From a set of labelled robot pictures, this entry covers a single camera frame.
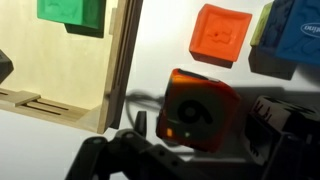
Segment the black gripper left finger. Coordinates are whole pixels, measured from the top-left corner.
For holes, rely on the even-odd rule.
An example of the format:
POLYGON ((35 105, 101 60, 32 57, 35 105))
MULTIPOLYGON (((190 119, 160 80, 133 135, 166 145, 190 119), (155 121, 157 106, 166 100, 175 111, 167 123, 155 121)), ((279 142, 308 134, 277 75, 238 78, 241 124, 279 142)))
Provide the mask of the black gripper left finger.
POLYGON ((147 135, 147 112, 139 111, 136 116, 134 130, 145 137, 147 135))

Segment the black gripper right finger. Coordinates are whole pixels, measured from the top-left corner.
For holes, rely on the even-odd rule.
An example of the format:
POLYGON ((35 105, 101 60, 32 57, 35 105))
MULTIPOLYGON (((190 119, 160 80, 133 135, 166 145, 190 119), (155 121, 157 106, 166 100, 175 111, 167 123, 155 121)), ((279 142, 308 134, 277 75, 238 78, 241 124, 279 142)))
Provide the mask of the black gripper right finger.
POLYGON ((259 96, 246 118, 244 142, 264 168, 262 180, 320 180, 320 123, 315 111, 259 96))

